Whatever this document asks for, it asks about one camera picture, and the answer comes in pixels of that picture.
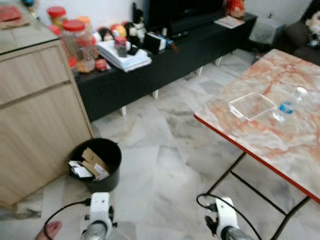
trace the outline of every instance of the red table edge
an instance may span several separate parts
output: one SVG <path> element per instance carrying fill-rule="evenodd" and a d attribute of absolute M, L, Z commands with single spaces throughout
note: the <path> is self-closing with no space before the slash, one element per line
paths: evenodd
<path fill-rule="evenodd" d="M 208 128 L 210 128 L 211 130 L 213 130 L 214 132 L 216 132 L 217 134 L 219 134 L 220 136 L 224 137 L 225 139 L 227 139 L 229 142 L 231 142 L 232 144 L 236 145 L 238 148 L 240 148 L 242 151 L 244 151 L 245 153 L 249 154 L 251 157 L 253 157 L 254 159 L 258 160 L 260 163 L 262 163 L 263 165 L 265 165 L 267 168 L 271 169 L 273 172 L 275 172 L 276 174 L 278 174 L 280 177 L 282 177 L 283 179 L 285 179 L 286 181 L 288 181 L 290 184 L 292 184 L 293 186 L 295 186 L 297 189 L 299 189 L 300 191 L 302 191 L 304 194 L 306 194 L 307 196 L 309 196 L 310 198 L 312 198 L 314 201 L 316 201 L 318 204 L 320 204 L 320 198 L 318 198 L 317 196 L 315 196 L 314 194 L 312 194 L 311 192 L 309 192 L 307 189 L 305 189 L 303 186 L 301 186 L 300 184 L 296 183 L 294 180 L 292 180 L 291 178 L 289 178 L 288 176 L 286 176 L 285 174 L 283 174 L 282 172 L 280 172 L 279 170 L 277 170 L 276 168 L 274 168 L 273 166 L 271 166 L 269 163 L 265 162 L 264 160 L 262 160 L 260 157 L 258 157 L 257 155 L 255 155 L 253 152 L 249 151 L 248 149 L 246 149 L 245 147 L 241 146 L 240 144 L 238 144 L 236 141 L 232 140 L 230 137 L 228 137 L 227 135 L 225 135 L 224 133 L 222 133 L 221 131 L 219 131 L 218 129 L 214 128 L 213 126 L 211 126 L 210 124 L 208 124 L 207 122 L 205 122 L 204 120 L 202 120 L 199 116 L 197 116 L 197 114 L 194 114 L 195 119 L 197 119 L 200 123 L 206 125 Z"/>

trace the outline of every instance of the metal rod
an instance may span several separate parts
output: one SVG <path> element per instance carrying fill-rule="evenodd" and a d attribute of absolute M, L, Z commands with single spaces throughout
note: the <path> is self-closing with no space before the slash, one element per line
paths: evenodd
<path fill-rule="evenodd" d="M 237 160 L 224 172 L 224 174 L 216 181 L 213 186 L 207 191 L 207 194 L 210 194 L 216 187 L 228 176 L 228 174 L 240 163 L 240 161 L 246 156 L 247 154 L 243 152 Z"/>
<path fill-rule="evenodd" d="M 299 202 L 298 205 L 296 205 L 294 208 L 291 209 L 291 211 L 289 211 L 289 213 L 285 216 L 285 218 L 283 219 L 280 226 L 278 227 L 278 229 L 276 230 L 276 232 L 274 233 L 273 237 L 270 240 L 277 240 L 278 239 L 278 237 L 280 236 L 280 234 L 284 230 L 285 226 L 287 225 L 287 223 L 291 219 L 291 217 L 297 211 L 299 211 L 307 202 L 309 202 L 310 199 L 311 198 L 309 196 L 305 197 L 301 202 Z"/>
<path fill-rule="evenodd" d="M 242 182 L 244 185 L 246 185 L 248 188 L 250 188 L 252 191 L 254 191 L 257 195 L 259 195 L 263 200 L 268 202 L 272 207 L 274 207 L 278 212 L 280 212 L 282 215 L 287 215 L 287 213 L 282 210 L 279 206 L 277 206 L 273 201 L 271 201 L 269 198 L 267 198 L 265 195 L 263 195 L 261 192 L 259 192 L 255 187 L 253 187 L 250 183 L 245 181 L 243 178 L 241 178 L 238 174 L 231 171 L 231 174 L 236 177 L 240 182 Z"/>

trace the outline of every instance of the black tv stand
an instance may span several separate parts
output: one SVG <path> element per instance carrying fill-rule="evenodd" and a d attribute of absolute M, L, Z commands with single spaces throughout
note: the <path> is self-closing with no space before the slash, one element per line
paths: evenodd
<path fill-rule="evenodd" d="M 247 43 L 257 17 L 247 13 L 245 23 L 228 29 L 208 23 L 179 38 L 175 44 L 179 53 L 171 49 L 151 55 L 152 63 L 124 72 L 116 67 L 106 72 L 81 74 L 77 86 L 90 121 L 97 120 Z"/>

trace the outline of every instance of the sofa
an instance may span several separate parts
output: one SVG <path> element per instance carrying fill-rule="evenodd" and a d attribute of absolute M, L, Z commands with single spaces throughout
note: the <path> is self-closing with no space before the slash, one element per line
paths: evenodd
<path fill-rule="evenodd" d="M 318 10 L 320 0 L 313 0 L 301 19 L 284 29 L 275 43 L 275 48 L 320 66 L 320 49 L 307 46 L 309 29 L 305 25 L 306 20 Z"/>

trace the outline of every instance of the table top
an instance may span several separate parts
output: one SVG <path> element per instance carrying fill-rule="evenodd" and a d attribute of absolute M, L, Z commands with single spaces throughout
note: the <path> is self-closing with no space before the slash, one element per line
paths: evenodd
<path fill-rule="evenodd" d="M 0 55 L 59 39 L 46 26 L 34 19 L 23 6 L 13 5 L 19 8 L 30 24 L 0 30 Z"/>
<path fill-rule="evenodd" d="M 303 110 L 280 122 L 269 111 L 244 121 L 229 101 L 258 92 L 276 106 L 297 87 L 307 90 Z M 273 49 L 194 114 L 320 204 L 320 67 Z"/>

